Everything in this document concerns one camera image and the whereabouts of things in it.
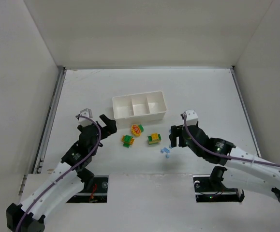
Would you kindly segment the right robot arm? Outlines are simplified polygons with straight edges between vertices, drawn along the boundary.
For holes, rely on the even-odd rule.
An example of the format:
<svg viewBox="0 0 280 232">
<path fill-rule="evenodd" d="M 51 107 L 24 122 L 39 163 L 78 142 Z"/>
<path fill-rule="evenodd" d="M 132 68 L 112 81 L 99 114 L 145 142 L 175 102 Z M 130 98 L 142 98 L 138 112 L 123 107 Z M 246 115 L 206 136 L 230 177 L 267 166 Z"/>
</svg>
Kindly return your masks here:
<svg viewBox="0 0 280 232">
<path fill-rule="evenodd" d="M 280 203 L 280 164 L 251 155 L 227 140 L 210 138 L 198 125 L 171 126 L 169 140 L 172 147 L 187 147 L 215 165 L 209 180 L 216 191 L 249 190 Z"/>
</svg>

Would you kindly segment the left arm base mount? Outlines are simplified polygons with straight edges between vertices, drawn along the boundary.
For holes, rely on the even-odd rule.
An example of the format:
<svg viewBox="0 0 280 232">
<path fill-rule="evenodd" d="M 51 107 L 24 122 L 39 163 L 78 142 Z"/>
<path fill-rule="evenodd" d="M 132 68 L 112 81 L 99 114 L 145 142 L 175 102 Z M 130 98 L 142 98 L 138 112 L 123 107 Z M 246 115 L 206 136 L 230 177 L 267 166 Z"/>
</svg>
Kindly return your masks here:
<svg viewBox="0 0 280 232">
<path fill-rule="evenodd" d="M 95 176 L 93 181 L 85 183 L 83 190 L 75 194 L 67 203 L 107 203 L 108 182 L 108 175 Z"/>
</svg>

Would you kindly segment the green yellow lego stack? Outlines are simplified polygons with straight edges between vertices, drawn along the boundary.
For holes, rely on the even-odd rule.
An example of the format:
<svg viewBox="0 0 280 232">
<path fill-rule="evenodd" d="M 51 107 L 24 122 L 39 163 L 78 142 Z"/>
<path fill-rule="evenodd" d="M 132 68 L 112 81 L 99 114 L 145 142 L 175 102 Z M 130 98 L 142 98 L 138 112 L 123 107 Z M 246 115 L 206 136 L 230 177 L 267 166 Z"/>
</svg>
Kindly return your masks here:
<svg viewBox="0 0 280 232">
<path fill-rule="evenodd" d="M 123 146 L 129 148 L 134 143 L 134 138 L 129 135 L 122 136 L 121 141 L 123 142 Z"/>
</svg>

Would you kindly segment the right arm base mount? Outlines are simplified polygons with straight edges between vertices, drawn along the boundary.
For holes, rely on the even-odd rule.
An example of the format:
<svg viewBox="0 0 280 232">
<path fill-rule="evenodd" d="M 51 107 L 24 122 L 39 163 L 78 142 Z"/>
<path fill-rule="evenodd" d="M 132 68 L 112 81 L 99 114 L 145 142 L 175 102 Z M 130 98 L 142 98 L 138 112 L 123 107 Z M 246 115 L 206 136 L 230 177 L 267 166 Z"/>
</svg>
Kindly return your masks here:
<svg viewBox="0 0 280 232">
<path fill-rule="evenodd" d="M 210 175 L 197 174 L 193 176 L 195 199 L 197 203 L 241 203 L 245 198 L 244 191 L 237 188 L 227 188 L 223 183 L 226 168 L 216 166 Z"/>
</svg>

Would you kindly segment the green yellow lego block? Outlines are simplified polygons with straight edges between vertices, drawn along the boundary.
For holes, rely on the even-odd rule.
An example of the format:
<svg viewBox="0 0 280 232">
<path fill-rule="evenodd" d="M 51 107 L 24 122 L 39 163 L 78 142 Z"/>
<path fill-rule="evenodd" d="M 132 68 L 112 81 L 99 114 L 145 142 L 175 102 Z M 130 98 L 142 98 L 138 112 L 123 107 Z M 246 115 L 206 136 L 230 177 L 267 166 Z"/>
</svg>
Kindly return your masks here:
<svg viewBox="0 0 280 232">
<path fill-rule="evenodd" d="M 153 133 L 147 137 L 147 143 L 149 145 L 154 145 L 160 143 L 162 140 L 161 135 L 158 133 Z"/>
</svg>

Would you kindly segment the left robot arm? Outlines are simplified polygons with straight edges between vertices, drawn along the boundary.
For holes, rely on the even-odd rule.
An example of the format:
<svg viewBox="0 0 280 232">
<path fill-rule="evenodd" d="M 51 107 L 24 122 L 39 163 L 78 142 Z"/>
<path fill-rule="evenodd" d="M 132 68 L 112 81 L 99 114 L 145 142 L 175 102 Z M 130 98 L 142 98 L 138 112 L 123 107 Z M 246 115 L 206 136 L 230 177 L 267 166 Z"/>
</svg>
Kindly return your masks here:
<svg viewBox="0 0 280 232">
<path fill-rule="evenodd" d="M 96 155 L 101 140 L 117 132 L 116 121 L 102 114 L 102 127 L 89 117 L 87 126 L 78 125 L 78 140 L 61 158 L 52 174 L 28 198 L 6 209 L 7 227 L 13 232 L 43 232 L 52 214 L 75 194 L 91 184 L 94 174 L 86 167 Z"/>
</svg>

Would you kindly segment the yellow oval printed lego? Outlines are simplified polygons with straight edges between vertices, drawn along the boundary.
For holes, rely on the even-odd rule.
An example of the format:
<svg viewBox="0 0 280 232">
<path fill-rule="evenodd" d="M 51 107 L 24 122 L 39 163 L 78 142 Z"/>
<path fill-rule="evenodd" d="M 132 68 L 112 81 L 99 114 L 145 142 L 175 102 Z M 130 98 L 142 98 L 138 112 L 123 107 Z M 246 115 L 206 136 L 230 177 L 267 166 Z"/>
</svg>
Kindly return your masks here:
<svg viewBox="0 0 280 232">
<path fill-rule="evenodd" d="M 144 128 L 141 124 L 132 124 L 131 133 L 133 136 L 139 137 L 143 132 L 144 132 Z"/>
</svg>

